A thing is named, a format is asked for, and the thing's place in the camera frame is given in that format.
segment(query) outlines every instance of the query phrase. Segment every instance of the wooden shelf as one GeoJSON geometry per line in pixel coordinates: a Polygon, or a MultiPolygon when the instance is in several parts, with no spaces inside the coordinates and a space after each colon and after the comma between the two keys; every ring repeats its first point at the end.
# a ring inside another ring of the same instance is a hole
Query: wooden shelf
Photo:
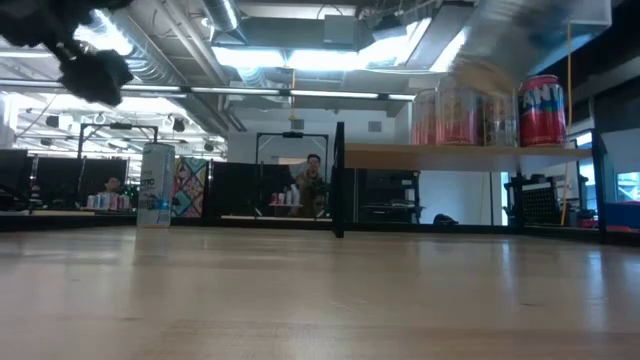
{"type": "Polygon", "coordinates": [[[345,167],[379,170],[516,172],[530,174],[591,157],[590,149],[555,147],[345,144],[345,167]]]}

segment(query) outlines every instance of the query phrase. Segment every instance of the colorful poster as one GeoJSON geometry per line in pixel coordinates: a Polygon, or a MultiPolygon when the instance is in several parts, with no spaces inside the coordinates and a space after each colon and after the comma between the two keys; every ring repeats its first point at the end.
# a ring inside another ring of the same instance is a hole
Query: colorful poster
{"type": "Polygon", "coordinates": [[[173,181],[173,216],[201,217],[207,160],[176,159],[173,181]]]}

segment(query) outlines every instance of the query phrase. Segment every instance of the person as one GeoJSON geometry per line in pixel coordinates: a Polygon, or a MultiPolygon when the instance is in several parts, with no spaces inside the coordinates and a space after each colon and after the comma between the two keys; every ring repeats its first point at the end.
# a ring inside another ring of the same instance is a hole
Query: person
{"type": "Polygon", "coordinates": [[[120,187],[120,179],[115,176],[110,176],[106,183],[104,183],[105,192],[118,193],[122,190],[120,187]]]}
{"type": "Polygon", "coordinates": [[[319,169],[322,159],[316,154],[307,156],[307,168],[296,176],[296,185],[300,190],[301,208],[293,208],[293,215],[316,217],[324,205],[326,185],[319,169]]]}

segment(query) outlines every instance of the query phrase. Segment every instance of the red soda can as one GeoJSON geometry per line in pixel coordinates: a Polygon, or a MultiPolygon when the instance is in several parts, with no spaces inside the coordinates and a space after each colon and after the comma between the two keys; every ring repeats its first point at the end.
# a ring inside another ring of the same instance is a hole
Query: red soda can
{"type": "Polygon", "coordinates": [[[564,92],[558,78],[530,77],[520,87],[519,95],[521,146],[564,146],[564,92]]]}

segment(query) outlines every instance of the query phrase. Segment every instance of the man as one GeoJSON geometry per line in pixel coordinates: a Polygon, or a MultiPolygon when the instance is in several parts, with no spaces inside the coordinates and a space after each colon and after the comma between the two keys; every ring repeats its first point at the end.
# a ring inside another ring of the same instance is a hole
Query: man
{"type": "Polygon", "coordinates": [[[105,192],[119,193],[122,188],[120,187],[120,179],[115,176],[109,177],[106,183],[104,183],[105,192]]]}
{"type": "Polygon", "coordinates": [[[307,169],[296,177],[302,208],[292,209],[293,215],[316,217],[322,210],[326,184],[319,172],[321,162],[316,154],[307,156],[307,169]]]}

